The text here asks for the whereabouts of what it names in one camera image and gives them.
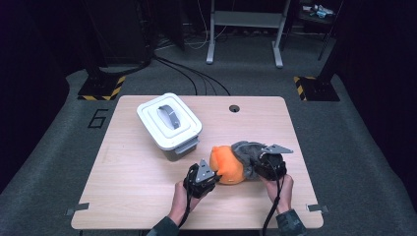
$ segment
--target wooden table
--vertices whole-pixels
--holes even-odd
[[[197,149],[178,161],[163,155],[137,114],[156,96],[126,95],[110,121],[80,199],[89,208],[75,212],[75,229],[150,229],[169,213],[174,184],[211,148],[239,141],[278,144],[295,183],[292,206],[307,228],[323,225],[316,195],[285,104],[276,96],[180,96],[203,123]],[[231,105],[239,106],[231,112]],[[262,229],[272,206],[260,180],[232,186],[217,184],[190,214],[182,229]],[[270,228],[276,228],[273,218]]]

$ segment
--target orange object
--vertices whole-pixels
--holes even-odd
[[[234,185],[245,180],[243,164],[233,154],[231,146],[213,147],[209,167],[221,176],[219,182],[222,184]]]

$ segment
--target hole in table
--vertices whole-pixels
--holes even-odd
[[[240,107],[238,105],[231,105],[231,106],[229,106],[229,110],[231,112],[236,113],[236,112],[238,112],[240,110]]]

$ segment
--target cable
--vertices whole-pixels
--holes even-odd
[[[216,91],[215,91],[215,89],[214,89],[214,87],[213,87],[213,85],[212,85],[212,83],[208,80],[208,79],[210,79],[210,80],[212,80],[212,81],[214,81],[214,82],[216,82],[218,85],[220,85],[226,92],[227,92],[227,94],[228,95],[230,95],[230,92],[229,92],[229,90],[224,86],[224,85],[222,85],[219,81],[217,81],[216,79],[214,79],[214,78],[212,78],[212,77],[210,77],[210,76],[208,76],[208,75],[206,75],[206,74],[204,74],[204,73],[202,73],[202,72],[199,72],[199,71],[196,71],[196,70],[194,70],[194,69],[191,69],[191,68],[189,68],[189,67],[186,67],[186,66],[183,66],[183,65],[180,65],[180,64],[177,64],[177,63],[175,63],[175,62],[172,62],[172,61],[169,61],[169,60],[167,60],[167,59],[165,59],[165,58],[161,58],[161,57],[158,57],[158,56],[156,56],[156,55],[154,55],[154,57],[153,57],[155,60],[157,60],[157,61],[163,61],[163,62],[166,62],[166,63],[169,63],[169,64],[172,64],[172,65],[175,65],[175,66],[177,66],[177,67],[180,67],[180,68],[183,68],[183,69],[185,69],[185,70],[188,70],[188,71],[190,71],[190,72],[192,72],[192,73],[195,73],[196,75],[198,75],[198,76],[200,76],[204,81],[207,81],[210,85],[211,85],[211,87],[213,88],[213,91],[214,91],[214,93],[215,94],[217,94],[216,93]]]
[[[190,173],[192,171],[192,167],[190,167],[190,169],[188,170],[187,173],[187,177],[186,177],[186,183],[187,183],[187,207],[185,208],[185,212],[184,212],[184,216],[180,222],[180,224],[178,225],[178,228],[181,228],[181,226],[185,223],[185,221],[187,220],[188,215],[190,214],[190,203],[191,203],[191,198],[193,196],[193,193],[190,194],[190,189],[188,188],[188,185],[190,184]]]
[[[191,43],[187,43],[187,45],[189,45],[191,48],[196,49],[196,50],[202,48],[208,42],[208,38],[209,38],[208,27],[207,27],[205,18],[203,16],[202,7],[200,6],[200,0],[198,0],[197,3],[199,4],[200,16],[202,17],[203,24],[205,25],[206,39],[205,39],[204,42],[202,42],[202,45],[200,45],[199,47],[192,47],[192,46],[190,46]]]
[[[236,2],[236,0],[233,0],[233,4],[232,4],[232,12],[234,12],[234,4],[235,4],[235,2]],[[221,36],[221,34],[224,32],[224,30],[226,30],[226,28],[227,28],[227,26],[225,26],[222,30],[221,30],[221,32],[214,38],[214,40],[216,40],[219,36]]]
[[[158,62],[160,62],[160,63],[162,63],[162,64],[164,64],[165,66],[167,66],[167,67],[170,67],[170,68],[172,68],[172,69],[174,69],[175,71],[177,71],[177,72],[179,72],[179,73],[181,73],[183,76],[185,76],[185,77],[187,77],[187,79],[193,84],[193,86],[194,86],[194,92],[195,92],[195,94],[197,95],[197,87],[196,87],[196,84],[194,83],[194,81],[189,77],[189,76],[187,76],[184,72],[182,72],[182,71],[180,71],[180,70],[178,70],[177,68],[175,68],[175,67],[173,67],[173,66],[171,66],[171,65],[168,65],[167,63],[165,63],[165,62],[163,62],[163,60],[160,60],[158,57],[154,57],[154,59],[156,60],[156,61],[158,61]]]
[[[263,229],[262,229],[262,234],[263,234],[264,236],[266,236],[266,235],[267,235],[267,227],[268,227],[269,221],[270,221],[270,219],[272,218],[272,215],[273,215],[273,213],[275,212],[276,207],[278,206],[279,199],[280,199],[279,195],[281,194],[282,186],[284,185],[284,180],[285,180],[285,175],[284,175],[284,176],[282,176],[282,184],[281,184],[281,186],[279,186],[279,179],[278,179],[278,175],[276,174],[276,171],[273,171],[273,173],[275,174],[275,178],[276,178],[276,187],[277,187],[277,188],[276,188],[276,191],[277,191],[277,193],[276,193],[276,198],[275,198],[275,200],[273,201],[272,208],[271,208],[271,209],[270,209],[270,211],[269,211],[269,214],[268,214],[268,216],[267,216],[267,219],[265,220],[265,223],[264,223],[264,227],[263,227]]]

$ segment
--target sleeve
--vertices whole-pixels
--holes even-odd
[[[305,236],[306,227],[294,209],[276,216],[278,232],[281,236]]]
[[[153,227],[147,236],[177,236],[179,232],[180,229],[174,221],[165,216]]]

